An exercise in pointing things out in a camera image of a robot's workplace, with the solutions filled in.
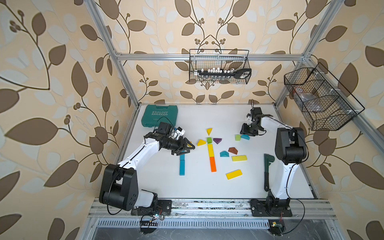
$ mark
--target white table surface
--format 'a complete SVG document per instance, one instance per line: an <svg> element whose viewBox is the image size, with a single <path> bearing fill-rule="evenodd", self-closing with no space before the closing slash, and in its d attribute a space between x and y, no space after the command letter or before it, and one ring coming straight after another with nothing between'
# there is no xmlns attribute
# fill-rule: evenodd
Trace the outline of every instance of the white table surface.
<svg viewBox="0 0 384 240"><path fill-rule="evenodd" d="M277 118L272 105L257 106L264 114ZM139 147L144 135L153 131L153 127L141 124L145 108L140 109L124 158ZM175 127L184 129L184 137L196 147L185 155L185 176L179 175L180 157L161 149L137 172L139 189L155 192L160 198L265 198L263 155L275 156L276 132L235 141L250 109L250 105L179 105ZM207 140L208 128L213 129L209 137L223 139L219 144L213 142L217 172L211 172L207 145L197 146L200 139ZM246 155L248 160L232 162L232 153L230 157L220 157L220 152L230 147L235 147L238 155ZM275 162L269 166L270 187L274 184L277 161L275 156ZM226 174L237 169L243 175L228 180ZM300 167L294 175L290 196L313 198Z"/></svg>

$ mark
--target metal panel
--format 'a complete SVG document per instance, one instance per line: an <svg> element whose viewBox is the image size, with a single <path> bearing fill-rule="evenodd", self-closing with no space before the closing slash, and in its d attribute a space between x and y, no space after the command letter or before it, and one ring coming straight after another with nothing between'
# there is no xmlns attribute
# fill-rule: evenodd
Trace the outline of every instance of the metal panel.
<svg viewBox="0 0 384 240"><path fill-rule="evenodd" d="M129 96L132 99L132 104L135 107L138 107L139 102L137 100L137 97L136 97L134 90L133 90L133 88L132 88L132 86L128 80L128 77L124 71L123 65L116 58L116 54L115 54L116 50L113 47L113 43L112 43L111 38L109 37L109 33L107 31L107 28L105 27L104 22L100 16L100 13L97 10L96 3L94 2L94 0L85 0L85 4L87 6L89 14L91 15L93 21L95 22L97 29L99 30L100 37L103 40L104 45L105 45L109 55L111 56L111 60L113 61L114 65L117 69L117 72L119 73L119 75L121 77L121 81L122 81L125 89L127 90Z"/></svg>

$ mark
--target teal block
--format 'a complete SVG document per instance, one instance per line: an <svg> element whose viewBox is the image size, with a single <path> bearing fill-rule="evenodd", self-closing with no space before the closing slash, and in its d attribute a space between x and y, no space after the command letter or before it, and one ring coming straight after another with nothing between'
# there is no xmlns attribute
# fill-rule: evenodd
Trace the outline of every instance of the teal block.
<svg viewBox="0 0 384 240"><path fill-rule="evenodd" d="M229 157L229 153L227 151L222 151L220 157Z"/></svg>
<svg viewBox="0 0 384 240"><path fill-rule="evenodd" d="M241 138L244 138L246 140L249 140L249 136L248 135L241 135Z"/></svg>

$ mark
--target yellow triangle block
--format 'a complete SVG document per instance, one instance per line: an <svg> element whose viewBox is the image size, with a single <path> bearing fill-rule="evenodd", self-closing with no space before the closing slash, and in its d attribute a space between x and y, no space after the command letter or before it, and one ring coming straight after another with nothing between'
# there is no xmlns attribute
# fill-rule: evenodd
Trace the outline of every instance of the yellow triangle block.
<svg viewBox="0 0 384 240"><path fill-rule="evenodd" d="M198 146L201 146L201 145L204 145L206 144L207 142L205 142L204 140L201 140L197 143Z"/></svg>

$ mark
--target wire mesh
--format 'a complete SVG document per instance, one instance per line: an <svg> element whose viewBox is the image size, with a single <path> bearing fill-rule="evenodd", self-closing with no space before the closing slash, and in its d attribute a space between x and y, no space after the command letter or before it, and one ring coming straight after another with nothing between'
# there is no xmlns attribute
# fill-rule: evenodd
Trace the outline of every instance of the wire mesh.
<svg viewBox="0 0 384 240"><path fill-rule="evenodd" d="M362 110L356 110L315 68L300 68L284 75L284 85L302 112L311 130L336 131Z"/></svg>
<svg viewBox="0 0 384 240"><path fill-rule="evenodd" d="M248 50L189 50L189 83L247 84L252 70Z"/></svg>

